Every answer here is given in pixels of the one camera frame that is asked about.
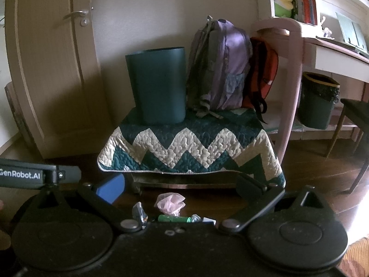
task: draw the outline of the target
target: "quilted blanket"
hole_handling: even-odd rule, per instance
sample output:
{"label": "quilted blanket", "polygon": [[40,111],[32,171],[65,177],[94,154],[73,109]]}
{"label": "quilted blanket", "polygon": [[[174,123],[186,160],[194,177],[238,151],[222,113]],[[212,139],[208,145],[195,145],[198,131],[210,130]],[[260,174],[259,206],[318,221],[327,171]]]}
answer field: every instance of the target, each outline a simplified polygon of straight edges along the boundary
{"label": "quilted blanket", "polygon": [[110,136],[98,165],[115,172],[238,171],[285,186],[269,137],[255,111],[246,108],[202,118],[189,110],[182,123],[160,126],[140,124],[134,108]]}

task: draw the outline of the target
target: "door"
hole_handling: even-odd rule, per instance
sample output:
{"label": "door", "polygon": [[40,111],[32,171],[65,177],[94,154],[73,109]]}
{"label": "door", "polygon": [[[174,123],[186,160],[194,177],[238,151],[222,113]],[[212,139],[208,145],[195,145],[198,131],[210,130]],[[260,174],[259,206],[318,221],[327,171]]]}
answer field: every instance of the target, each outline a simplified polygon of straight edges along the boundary
{"label": "door", "polygon": [[91,0],[6,0],[12,82],[44,158],[99,152],[112,132],[91,6]]}

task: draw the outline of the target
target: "stool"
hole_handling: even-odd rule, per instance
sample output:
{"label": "stool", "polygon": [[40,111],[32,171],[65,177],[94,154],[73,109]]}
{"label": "stool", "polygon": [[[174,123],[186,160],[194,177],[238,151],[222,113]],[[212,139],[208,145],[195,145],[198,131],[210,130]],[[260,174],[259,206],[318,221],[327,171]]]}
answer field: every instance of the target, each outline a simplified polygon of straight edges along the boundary
{"label": "stool", "polygon": [[[357,127],[360,128],[360,133],[355,144],[354,152],[359,146],[363,134],[364,133],[369,134],[369,103],[350,99],[341,99],[341,102],[343,103],[344,108],[342,110],[341,116],[339,117],[337,128],[334,132],[332,141],[327,149],[326,157],[329,156],[334,144],[336,143],[338,133],[342,128],[345,117],[348,117]],[[358,183],[360,182],[361,178],[364,176],[368,168],[369,168],[369,157],[366,158],[359,175],[355,179],[351,188],[348,190],[349,193],[352,193],[354,191],[354,189],[356,188],[356,186],[358,185]]]}

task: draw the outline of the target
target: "trash can with black liner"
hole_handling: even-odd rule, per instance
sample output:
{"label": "trash can with black liner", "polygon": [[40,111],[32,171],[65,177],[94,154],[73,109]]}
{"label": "trash can with black liner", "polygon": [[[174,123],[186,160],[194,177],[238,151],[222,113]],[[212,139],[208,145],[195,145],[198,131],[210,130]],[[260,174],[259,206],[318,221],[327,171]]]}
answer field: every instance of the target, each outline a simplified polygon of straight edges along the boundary
{"label": "trash can with black liner", "polygon": [[184,47],[138,51],[126,55],[132,91],[145,124],[176,124],[186,116]]}
{"label": "trash can with black liner", "polygon": [[339,83],[331,77],[304,72],[298,119],[309,128],[327,129],[334,105],[339,102]]}

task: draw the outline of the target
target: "door handle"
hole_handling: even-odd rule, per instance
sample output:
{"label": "door handle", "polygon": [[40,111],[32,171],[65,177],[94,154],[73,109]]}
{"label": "door handle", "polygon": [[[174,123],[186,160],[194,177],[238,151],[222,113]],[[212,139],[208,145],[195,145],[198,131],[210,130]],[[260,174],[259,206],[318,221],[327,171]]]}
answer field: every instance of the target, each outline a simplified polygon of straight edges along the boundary
{"label": "door handle", "polygon": [[63,20],[68,19],[68,18],[71,18],[71,17],[75,17],[75,16],[84,17],[84,16],[86,16],[88,14],[88,12],[89,12],[88,10],[73,11],[73,12],[65,15],[63,17]]}

